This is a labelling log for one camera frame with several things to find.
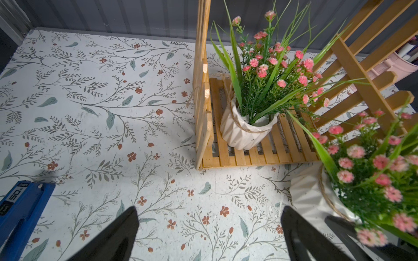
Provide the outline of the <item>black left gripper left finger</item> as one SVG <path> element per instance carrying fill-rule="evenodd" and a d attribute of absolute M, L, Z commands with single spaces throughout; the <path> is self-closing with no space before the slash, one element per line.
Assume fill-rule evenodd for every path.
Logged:
<path fill-rule="evenodd" d="M 137 210 L 130 207 L 69 260 L 128 261 L 138 228 Z"/>

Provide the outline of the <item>pink flower pot two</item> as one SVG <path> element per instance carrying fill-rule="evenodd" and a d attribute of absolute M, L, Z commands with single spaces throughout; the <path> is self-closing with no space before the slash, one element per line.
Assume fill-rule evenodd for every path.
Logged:
<path fill-rule="evenodd" d="M 361 112 L 359 139 L 352 144 L 341 126 L 331 126 L 329 136 L 306 130 L 321 163 L 292 180 L 292 202 L 314 225 L 327 215 L 354 223 L 365 246 L 387 245 L 387 233 L 417 245 L 418 128 L 401 134 L 413 116 L 400 111 L 380 139 L 377 126 L 383 115 L 381 110 Z"/>

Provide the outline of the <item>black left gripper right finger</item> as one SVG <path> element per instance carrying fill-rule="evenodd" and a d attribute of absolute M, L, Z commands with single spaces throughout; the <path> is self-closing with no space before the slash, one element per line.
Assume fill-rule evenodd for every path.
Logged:
<path fill-rule="evenodd" d="M 307 222 L 292 207 L 286 206 L 281 214 L 288 255 L 292 261 L 349 261 L 323 234 Z"/>

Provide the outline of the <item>pink flower pot one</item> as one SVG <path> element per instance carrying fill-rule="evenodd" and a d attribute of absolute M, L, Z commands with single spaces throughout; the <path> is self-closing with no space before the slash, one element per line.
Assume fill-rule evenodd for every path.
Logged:
<path fill-rule="evenodd" d="M 220 132 L 236 150 L 256 147 L 271 132 L 279 115 L 290 110 L 306 112 L 310 105 L 326 107 L 324 96 L 332 89 L 329 77 L 317 72 L 316 65 L 341 35 L 334 36 L 314 58 L 306 57 L 306 50 L 290 55 L 291 44 L 300 38 L 300 24 L 310 20 L 310 6 L 297 8 L 281 40 L 278 31 L 284 14 L 272 9 L 264 17 L 267 27 L 253 37 L 244 32 L 240 16 L 229 19 L 231 52 L 222 42 L 213 44 L 229 72 L 233 91 Z"/>

